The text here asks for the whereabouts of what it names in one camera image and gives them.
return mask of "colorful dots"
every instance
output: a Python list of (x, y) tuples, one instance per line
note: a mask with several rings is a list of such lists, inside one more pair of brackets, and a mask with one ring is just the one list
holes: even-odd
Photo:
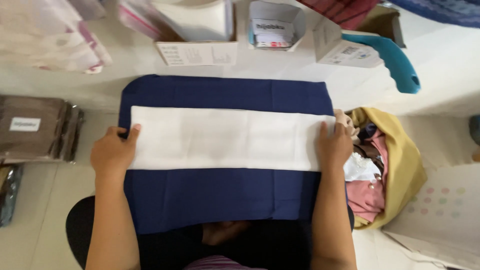
[(464, 187), (459, 187), (456, 189), (456, 193), (458, 195), (463, 195), (465, 193), (465, 188)]

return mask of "brown fabric package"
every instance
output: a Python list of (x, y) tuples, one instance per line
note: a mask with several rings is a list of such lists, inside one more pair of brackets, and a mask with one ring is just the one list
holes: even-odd
[[(0, 159), (54, 159), (68, 104), (60, 98), (0, 96)], [(14, 117), (40, 119), (36, 131), (12, 131)]]

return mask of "red striped fabric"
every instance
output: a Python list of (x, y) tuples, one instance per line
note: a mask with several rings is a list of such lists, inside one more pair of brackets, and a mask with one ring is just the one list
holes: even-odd
[(263, 268), (250, 268), (243, 266), (221, 255), (208, 256), (187, 265), (183, 270), (266, 270)]

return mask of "white box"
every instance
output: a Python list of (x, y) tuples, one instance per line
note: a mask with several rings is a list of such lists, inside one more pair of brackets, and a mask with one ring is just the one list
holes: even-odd
[(231, 41), (196, 41), (154, 43), (167, 66), (225, 66), (237, 62), (237, 31), (233, 8), (233, 38)]
[(287, 4), (274, 4), (263, 1), (253, 1), (250, 3), (250, 15), (249, 15), (249, 45), (250, 49), (260, 49), (255, 48), (252, 44), (253, 42), (253, 31), (251, 28), (252, 19), (263, 19), (263, 20), (277, 20), (286, 23), (292, 23), (294, 33), (294, 44), (287, 49), (272, 49), (272, 48), (261, 48), (261, 49), (271, 49), (271, 50), (283, 50), (283, 51), (294, 51), (298, 44), (303, 39), (306, 30), (306, 20), (305, 13), (299, 7), (295, 7)]
[(317, 63), (373, 68), (384, 62), (374, 48), (343, 40), (342, 33), (378, 36), (373, 33), (342, 30), (339, 25), (322, 16), (313, 30)]

